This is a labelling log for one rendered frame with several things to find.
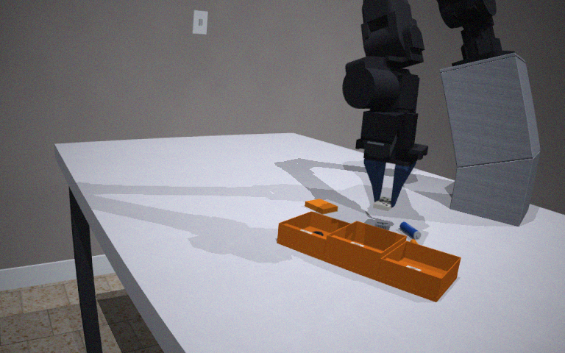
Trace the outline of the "blue battery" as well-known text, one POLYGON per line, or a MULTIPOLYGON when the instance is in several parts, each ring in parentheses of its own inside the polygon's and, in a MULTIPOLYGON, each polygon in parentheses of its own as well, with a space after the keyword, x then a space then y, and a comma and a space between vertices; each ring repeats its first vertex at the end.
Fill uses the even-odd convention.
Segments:
POLYGON ((421 233, 418 230, 414 229, 411 225, 407 224, 406 222, 402 222, 399 227, 401 230, 409 234, 415 240, 420 239, 421 233))

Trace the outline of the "white domino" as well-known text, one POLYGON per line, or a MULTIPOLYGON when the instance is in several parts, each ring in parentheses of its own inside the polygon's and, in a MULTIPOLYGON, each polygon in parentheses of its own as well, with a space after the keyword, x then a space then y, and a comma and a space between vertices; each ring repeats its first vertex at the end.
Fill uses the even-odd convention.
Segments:
POLYGON ((392 208, 391 198, 382 196, 377 202, 374 203, 373 208, 389 211, 392 208))

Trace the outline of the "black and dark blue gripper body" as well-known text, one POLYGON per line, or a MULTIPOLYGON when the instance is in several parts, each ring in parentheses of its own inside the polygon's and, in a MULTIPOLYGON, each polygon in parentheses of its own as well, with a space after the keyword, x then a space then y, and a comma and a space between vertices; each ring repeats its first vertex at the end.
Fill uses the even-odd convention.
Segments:
MULTIPOLYGON (((416 113, 415 110, 398 110, 400 113, 416 113)), ((364 149, 363 140, 357 139, 356 140, 356 149, 364 149)), ((421 144, 414 144, 414 147, 411 149, 404 149, 399 147, 394 147, 394 150, 391 154, 391 157, 379 158, 379 157, 371 157, 368 153, 364 152, 363 158, 367 160, 375 160, 384 163, 392 163, 396 165, 401 165, 405 167, 411 166, 417 160, 421 160, 423 155, 427 155, 428 146, 421 145, 421 144), (423 154, 424 153, 424 154, 423 154), (400 156, 401 155, 401 156, 400 156), (413 158, 414 157, 414 158, 413 158)))

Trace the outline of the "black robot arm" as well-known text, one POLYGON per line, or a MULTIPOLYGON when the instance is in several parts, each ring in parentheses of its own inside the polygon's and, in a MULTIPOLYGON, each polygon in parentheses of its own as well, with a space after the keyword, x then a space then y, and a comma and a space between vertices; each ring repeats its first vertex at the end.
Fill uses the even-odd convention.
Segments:
MULTIPOLYGON (((502 51, 495 38, 495 0, 436 1, 450 29, 464 28, 463 60, 452 67, 515 53, 502 51)), ((362 14, 366 56, 346 64, 342 90, 351 107, 370 109, 363 112, 360 136, 365 153, 385 159, 394 147, 414 147, 418 113, 398 110, 416 110, 419 77, 404 68, 424 62, 424 43, 408 0, 363 0, 362 14)))

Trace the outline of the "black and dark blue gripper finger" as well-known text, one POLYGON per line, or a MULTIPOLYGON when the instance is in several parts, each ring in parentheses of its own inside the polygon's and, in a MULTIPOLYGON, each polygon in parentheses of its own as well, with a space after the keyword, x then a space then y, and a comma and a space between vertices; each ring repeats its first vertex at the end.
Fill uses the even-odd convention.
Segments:
POLYGON ((372 184, 374 202, 377 202, 380 199, 380 195, 382 191, 386 163, 375 160, 364 159, 363 164, 365 165, 367 174, 372 184), (378 183, 377 183, 377 169, 378 169, 378 183))
POLYGON ((402 189, 402 186, 404 185, 406 179, 408 178, 408 176, 412 172, 415 164, 416 164, 416 162, 414 162, 409 167, 405 167, 405 166, 401 166, 401 165, 395 165, 394 181, 393 181, 393 188, 392 188, 392 194, 391 194, 391 207, 394 207, 394 205, 396 204, 399 193, 402 189), (405 180, 404 180, 404 177, 405 177, 405 180))

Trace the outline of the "orange three-compartment tray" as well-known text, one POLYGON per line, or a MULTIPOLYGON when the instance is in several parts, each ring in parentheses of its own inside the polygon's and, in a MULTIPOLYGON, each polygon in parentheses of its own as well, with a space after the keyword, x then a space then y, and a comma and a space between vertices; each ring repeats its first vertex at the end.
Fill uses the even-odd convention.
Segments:
POLYGON ((458 256, 406 239, 359 221, 350 224, 310 211, 280 222, 277 243, 437 302, 456 280, 458 256))

